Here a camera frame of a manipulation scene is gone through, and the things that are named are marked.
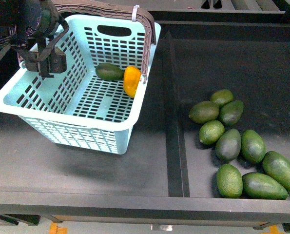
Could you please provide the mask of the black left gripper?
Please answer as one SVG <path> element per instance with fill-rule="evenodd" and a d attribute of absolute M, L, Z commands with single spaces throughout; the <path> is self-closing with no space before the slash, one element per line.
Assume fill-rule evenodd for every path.
<path fill-rule="evenodd" d="M 28 71 L 37 72 L 42 78 L 53 78 L 67 70 L 66 54 L 58 47 L 50 47 L 46 41 L 37 43 L 28 50 L 24 46 L 12 46 L 23 67 Z"/>

